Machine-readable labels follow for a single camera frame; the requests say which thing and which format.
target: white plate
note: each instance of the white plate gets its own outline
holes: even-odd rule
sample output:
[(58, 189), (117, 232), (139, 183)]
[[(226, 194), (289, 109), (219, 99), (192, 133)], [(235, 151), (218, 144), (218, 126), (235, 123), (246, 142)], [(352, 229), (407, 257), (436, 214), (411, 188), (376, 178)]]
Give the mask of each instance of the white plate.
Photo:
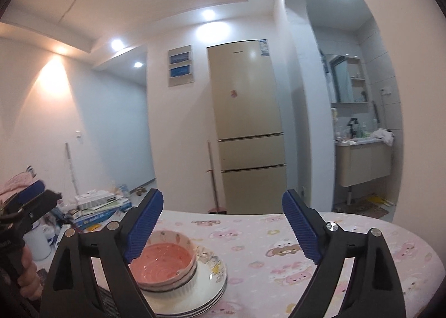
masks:
[(192, 317), (217, 303), (226, 288), (227, 271), (222, 260), (211, 250), (198, 246), (197, 281), (193, 289), (180, 297), (141, 291), (152, 310), (160, 316)]

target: silver bolt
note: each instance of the silver bolt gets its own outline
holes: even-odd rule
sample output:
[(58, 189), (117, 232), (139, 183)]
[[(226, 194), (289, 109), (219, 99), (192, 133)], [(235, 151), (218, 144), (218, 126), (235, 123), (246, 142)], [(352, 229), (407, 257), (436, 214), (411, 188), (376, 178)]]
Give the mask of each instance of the silver bolt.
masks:
[(108, 230), (116, 230), (117, 228), (119, 228), (119, 222), (117, 221), (111, 221), (107, 224)]
[(336, 231), (339, 229), (338, 224), (336, 224), (335, 222), (327, 222), (327, 229), (329, 229), (330, 231)]
[(370, 232), (372, 233), (372, 235), (373, 236), (381, 236), (382, 234), (381, 234), (381, 230), (380, 229), (377, 229), (377, 228), (373, 228), (373, 229), (371, 229), (370, 230)]
[(65, 231), (65, 236), (66, 236), (67, 238), (70, 238), (70, 237), (72, 237), (75, 233), (76, 233), (76, 231), (75, 231), (74, 229), (70, 228), (70, 229), (68, 229), (67, 231)]

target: black faucet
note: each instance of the black faucet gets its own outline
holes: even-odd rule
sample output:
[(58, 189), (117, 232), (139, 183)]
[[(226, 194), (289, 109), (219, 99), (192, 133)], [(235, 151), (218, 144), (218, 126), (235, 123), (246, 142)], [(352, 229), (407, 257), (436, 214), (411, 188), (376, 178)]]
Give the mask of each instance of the black faucet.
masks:
[(358, 124), (358, 119), (357, 118), (350, 118), (350, 120), (347, 123), (347, 127), (350, 127), (350, 136), (351, 136), (351, 138), (357, 137), (356, 136), (356, 131), (353, 129), (353, 125), (354, 124)]

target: bowl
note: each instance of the bowl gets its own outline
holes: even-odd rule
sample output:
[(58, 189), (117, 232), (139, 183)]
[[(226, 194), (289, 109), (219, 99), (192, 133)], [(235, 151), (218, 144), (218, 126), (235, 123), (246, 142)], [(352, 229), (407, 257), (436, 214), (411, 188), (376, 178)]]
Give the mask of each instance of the bowl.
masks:
[(193, 244), (176, 231), (153, 231), (141, 256), (130, 264), (140, 288), (162, 292), (188, 282), (197, 266)]

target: beige refrigerator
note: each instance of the beige refrigerator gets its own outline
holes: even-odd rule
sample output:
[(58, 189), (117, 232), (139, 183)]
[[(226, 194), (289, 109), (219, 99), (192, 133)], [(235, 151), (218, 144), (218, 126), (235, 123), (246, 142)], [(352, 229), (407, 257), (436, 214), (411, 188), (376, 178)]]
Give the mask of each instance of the beige refrigerator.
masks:
[(285, 149), (267, 41), (210, 47), (208, 56), (226, 209), (281, 213)]

